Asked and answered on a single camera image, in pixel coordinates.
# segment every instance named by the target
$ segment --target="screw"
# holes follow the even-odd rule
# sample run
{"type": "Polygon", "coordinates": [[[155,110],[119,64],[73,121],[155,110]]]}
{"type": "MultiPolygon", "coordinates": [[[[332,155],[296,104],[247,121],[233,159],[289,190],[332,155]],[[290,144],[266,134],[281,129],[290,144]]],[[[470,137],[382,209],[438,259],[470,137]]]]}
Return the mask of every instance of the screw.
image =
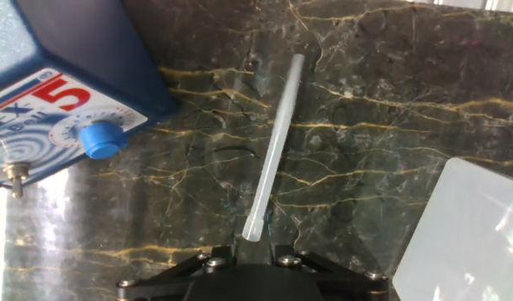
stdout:
{"type": "Polygon", "coordinates": [[[197,259],[201,260],[201,261],[206,261],[208,259],[210,259],[210,254],[207,254],[207,253],[199,253],[197,255],[197,259]]]}
{"type": "Polygon", "coordinates": [[[284,255],[277,260],[277,264],[283,267],[291,267],[301,263],[301,258],[292,255],[284,255]]]}
{"type": "Polygon", "coordinates": [[[129,286],[132,286],[136,284],[136,281],[134,279],[127,279],[127,280],[121,280],[119,281],[119,285],[121,288],[127,288],[129,286]]]}
{"type": "Polygon", "coordinates": [[[17,162],[11,163],[2,169],[2,172],[12,182],[12,196],[14,198],[21,198],[23,196],[23,181],[28,179],[28,170],[30,163],[17,162]]]}
{"type": "Polygon", "coordinates": [[[208,262],[206,262],[206,266],[210,268],[217,268],[226,263],[224,258],[211,258],[208,262]]]}

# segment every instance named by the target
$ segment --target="metal bolt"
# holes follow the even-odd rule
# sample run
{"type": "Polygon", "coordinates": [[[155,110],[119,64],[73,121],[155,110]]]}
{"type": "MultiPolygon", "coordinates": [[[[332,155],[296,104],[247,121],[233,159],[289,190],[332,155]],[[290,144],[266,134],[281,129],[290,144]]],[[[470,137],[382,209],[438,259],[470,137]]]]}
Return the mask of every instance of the metal bolt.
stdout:
{"type": "Polygon", "coordinates": [[[210,259],[210,254],[207,254],[207,253],[199,253],[197,255],[197,259],[201,260],[201,261],[206,261],[208,259],[210,259]]]}
{"type": "Polygon", "coordinates": [[[12,182],[12,196],[21,198],[23,196],[23,181],[28,179],[30,163],[17,162],[3,167],[3,173],[12,182]]]}
{"type": "Polygon", "coordinates": [[[301,258],[297,258],[292,255],[284,255],[277,260],[277,264],[283,267],[291,267],[301,264],[301,258]]]}
{"type": "Polygon", "coordinates": [[[119,281],[119,285],[121,288],[126,288],[126,287],[132,286],[134,284],[136,284],[136,281],[134,279],[127,279],[127,280],[119,281]]]}
{"type": "Polygon", "coordinates": [[[206,262],[206,266],[210,268],[217,268],[226,263],[224,258],[211,258],[206,262]]]}
{"type": "Polygon", "coordinates": [[[366,271],[366,273],[364,273],[364,276],[370,278],[371,280],[379,280],[383,278],[383,273],[376,271],[366,271]]]}

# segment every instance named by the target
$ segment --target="white label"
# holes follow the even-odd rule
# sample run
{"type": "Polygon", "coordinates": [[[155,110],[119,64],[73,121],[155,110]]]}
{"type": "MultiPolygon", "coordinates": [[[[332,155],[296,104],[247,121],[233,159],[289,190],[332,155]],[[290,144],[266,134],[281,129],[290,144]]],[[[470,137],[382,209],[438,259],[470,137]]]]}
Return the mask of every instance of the white label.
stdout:
{"type": "Polygon", "coordinates": [[[101,120],[127,131],[147,118],[54,69],[1,91],[0,184],[8,184],[1,172],[8,163],[30,163],[31,181],[58,171],[84,153],[79,132],[101,120]]]}

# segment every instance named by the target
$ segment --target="transparent stick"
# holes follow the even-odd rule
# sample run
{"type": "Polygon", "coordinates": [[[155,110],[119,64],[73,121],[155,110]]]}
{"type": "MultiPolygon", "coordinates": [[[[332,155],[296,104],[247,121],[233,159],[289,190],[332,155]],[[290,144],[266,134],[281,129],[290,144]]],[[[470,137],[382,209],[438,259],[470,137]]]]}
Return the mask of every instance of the transparent stick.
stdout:
{"type": "Polygon", "coordinates": [[[260,181],[256,189],[255,201],[241,234],[246,240],[251,242],[258,242],[260,240],[262,229],[264,228],[264,214],[266,214],[267,203],[272,193],[273,182],[275,181],[275,175],[281,160],[282,148],[284,147],[284,141],[287,139],[288,129],[292,121],[304,60],[305,57],[301,54],[293,56],[287,82],[279,101],[277,116],[273,124],[272,138],[270,145],[267,147],[266,159],[264,160],[264,167],[262,168],[260,181]]]}

